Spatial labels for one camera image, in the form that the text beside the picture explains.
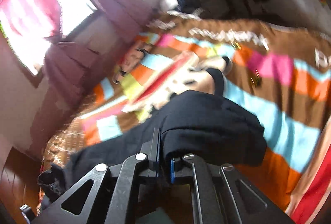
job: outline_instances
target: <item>black cloth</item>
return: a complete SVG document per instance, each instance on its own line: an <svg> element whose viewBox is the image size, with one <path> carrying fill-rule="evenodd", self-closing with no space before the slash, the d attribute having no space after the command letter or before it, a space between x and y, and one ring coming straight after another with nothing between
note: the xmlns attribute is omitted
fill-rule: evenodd
<svg viewBox="0 0 331 224"><path fill-rule="evenodd" d="M220 95L196 91L175 95L145 123L73 154L63 169L65 184L59 186L60 192L68 190L99 163L113 166L139 153L142 144L152 139L154 128L161 130L161 157L165 164L172 157L193 153L219 166L224 163L258 166L266 150L264 128L255 115L221 95L224 89L221 71L207 71L217 81L216 92Z"/></svg>

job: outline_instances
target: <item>bedsheet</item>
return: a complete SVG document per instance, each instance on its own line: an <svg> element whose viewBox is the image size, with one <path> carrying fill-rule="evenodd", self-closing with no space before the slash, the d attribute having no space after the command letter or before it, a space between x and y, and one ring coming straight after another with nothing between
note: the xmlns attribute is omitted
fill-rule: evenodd
<svg viewBox="0 0 331 224"><path fill-rule="evenodd" d="M222 56L231 60L231 70ZM161 15L50 141L44 169L49 161L64 165L71 152L121 135L171 94L212 94L203 68L217 67L226 74L224 96L265 127L262 165L237 168L296 223L310 223L331 189L330 64L330 38L318 32ZM192 69L198 76L190 77Z"/></svg>

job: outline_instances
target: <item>silver rivet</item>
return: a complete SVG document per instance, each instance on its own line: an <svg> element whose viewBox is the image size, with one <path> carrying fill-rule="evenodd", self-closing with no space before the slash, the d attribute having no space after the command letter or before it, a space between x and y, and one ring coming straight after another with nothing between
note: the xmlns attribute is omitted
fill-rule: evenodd
<svg viewBox="0 0 331 224"><path fill-rule="evenodd" d="M194 158L194 155L192 153L189 153L189 154L184 155L183 157L186 160L192 160Z"/></svg>
<svg viewBox="0 0 331 224"><path fill-rule="evenodd" d="M223 164L223 169L225 171L232 171L233 170L233 165L229 164L229 163Z"/></svg>
<svg viewBox="0 0 331 224"><path fill-rule="evenodd" d="M104 171L106 171L106 169L107 169L107 165L104 164L104 163L99 163L99 164L95 167L95 169L96 169L98 172L104 172Z"/></svg>
<svg viewBox="0 0 331 224"><path fill-rule="evenodd" d="M144 160L146 158L146 154L144 154L144 153L138 153L137 155L136 155L136 159L138 160L138 161L142 161L142 160Z"/></svg>

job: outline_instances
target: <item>multicolored blanket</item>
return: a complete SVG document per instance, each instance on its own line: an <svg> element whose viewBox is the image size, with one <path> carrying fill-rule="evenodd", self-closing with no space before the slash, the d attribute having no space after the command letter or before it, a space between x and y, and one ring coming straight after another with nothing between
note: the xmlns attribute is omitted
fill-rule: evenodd
<svg viewBox="0 0 331 224"><path fill-rule="evenodd" d="M221 56L231 59L230 71ZM48 161L63 165L71 152L121 135L173 93L212 94L214 82L203 68L216 67L228 73L224 96L265 127L262 165L237 168L296 223L310 223L331 190L330 65L330 40L320 33L252 20L162 15L50 140L45 168Z"/></svg>

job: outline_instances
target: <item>triangular cutout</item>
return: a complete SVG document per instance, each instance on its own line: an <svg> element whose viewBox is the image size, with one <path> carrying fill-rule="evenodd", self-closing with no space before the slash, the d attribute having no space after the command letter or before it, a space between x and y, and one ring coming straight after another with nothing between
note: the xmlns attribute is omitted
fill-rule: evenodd
<svg viewBox="0 0 331 224"><path fill-rule="evenodd" d="M236 180L239 195L248 214L255 214L265 210L268 205L244 181Z"/></svg>
<svg viewBox="0 0 331 224"><path fill-rule="evenodd" d="M79 215L82 212L93 184L94 181L92 179L87 180L78 190L76 190L61 204L62 209L74 215Z"/></svg>

